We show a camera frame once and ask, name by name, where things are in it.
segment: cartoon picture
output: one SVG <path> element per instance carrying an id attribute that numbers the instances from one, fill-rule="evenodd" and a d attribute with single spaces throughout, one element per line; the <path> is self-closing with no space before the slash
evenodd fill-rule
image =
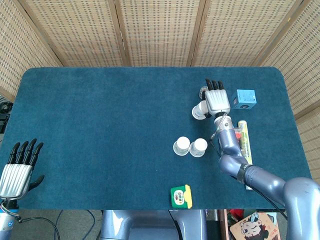
<path id="1" fill-rule="evenodd" d="M 259 219 L 259 214 L 254 213 L 250 218 L 240 223 L 241 233 L 245 235 L 245 240 L 264 240 L 269 236 L 266 225 Z"/>

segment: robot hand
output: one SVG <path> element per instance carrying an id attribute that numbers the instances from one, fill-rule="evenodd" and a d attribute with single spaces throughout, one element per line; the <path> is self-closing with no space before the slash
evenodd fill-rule
<path id="1" fill-rule="evenodd" d="M 205 100 L 209 113 L 215 118 L 222 116 L 224 113 L 228 114 L 230 112 L 230 103 L 222 82 L 218 81 L 217 85 L 214 80 L 212 83 L 209 79 L 205 81 L 208 86 L 208 91 L 205 92 Z"/>
<path id="2" fill-rule="evenodd" d="M 35 182 L 30 183 L 38 154 L 44 145 L 43 142 L 39 143 L 33 151 L 36 141 L 37 139 L 33 139 L 29 146 L 29 142 L 25 141 L 19 151 L 20 142 L 17 142 L 12 148 L 8 163 L 4 166 L 0 179 L 1 199 L 19 200 L 23 198 L 28 191 L 34 189 L 43 181 L 45 176 L 41 175 Z"/>

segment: floor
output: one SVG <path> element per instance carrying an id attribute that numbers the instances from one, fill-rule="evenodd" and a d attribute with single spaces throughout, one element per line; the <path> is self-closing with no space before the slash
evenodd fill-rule
<path id="1" fill-rule="evenodd" d="M 22 218 L 45 217 L 55 223 L 60 212 L 60 210 L 21 209 L 20 215 L 22 216 Z M 90 212 L 93 214 L 94 219 L 86 210 L 64 210 L 61 213 L 57 223 L 57 228 L 59 230 L 61 240 L 82 240 L 89 229 L 92 227 L 94 220 L 95 224 L 91 232 L 85 239 L 96 240 L 101 228 L 102 213 L 100 210 L 90 210 Z M 212 220 L 212 215 L 209 214 L 207 219 Z M 287 232 L 287 221 L 281 216 L 281 214 L 277 215 L 277 220 L 281 239 L 285 240 Z M 15 222 L 11 240 L 22 239 L 53 240 L 54 228 L 49 223 L 43 220 L 32 220 L 21 224 Z"/>

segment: robotic arm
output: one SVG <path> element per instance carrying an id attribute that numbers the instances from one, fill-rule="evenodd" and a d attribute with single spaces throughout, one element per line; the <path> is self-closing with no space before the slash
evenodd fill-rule
<path id="1" fill-rule="evenodd" d="M 22 222 L 19 216 L 17 200 L 23 198 L 28 191 L 41 184 L 44 175 L 30 183 L 33 169 L 37 163 L 38 154 L 44 145 L 39 143 L 34 149 L 37 139 L 30 144 L 25 141 L 18 150 L 20 143 L 17 142 L 11 150 L 7 164 L 4 166 L 0 179 L 0 240 L 9 240 L 15 219 Z"/>
<path id="2" fill-rule="evenodd" d="M 215 118 L 221 157 L 220 169 L 269 199 L 284 206 L 288 216 L 287 240 L 320 240 L 320 185 L 305 177 L 282 178 L 248 164 L 242 155 L 231 117 L 230 104 L 222 82 L 207 81 L 205 100 Z"/>

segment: woven folding screen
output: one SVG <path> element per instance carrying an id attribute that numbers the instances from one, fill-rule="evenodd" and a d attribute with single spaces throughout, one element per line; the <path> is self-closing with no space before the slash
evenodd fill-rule
<path id="1" fill-rule="evenodd" d="M 320 184 L 320 111 L 297 124 L 313 179 Z"/>
<path id="2" fill-rule="evenodd" d="M 65 66 L 121 66 L 107 0 L 21 0 Z"/>
<path id="3" fill-rule="evenodd" d="M 199 0 L 120 0 L 133 66 L 186 66 Z"/>
<path id="4" fill-rule="evenodd" d="M 60 65 L 17 7 L 0 1 L 0 92 L 10 101 L 27 69 Z"/>
<path id="5" fill-rule="evenodd" d="M 320 101 L 320 0 L 310 1 L 263 65 L 281 70 L 295 114 Z"/>
<path id="6" fill-rule="evenodd" d="M 294 3 L 294 0 L 211 0 L 192 64 L 250 66 Z"/>

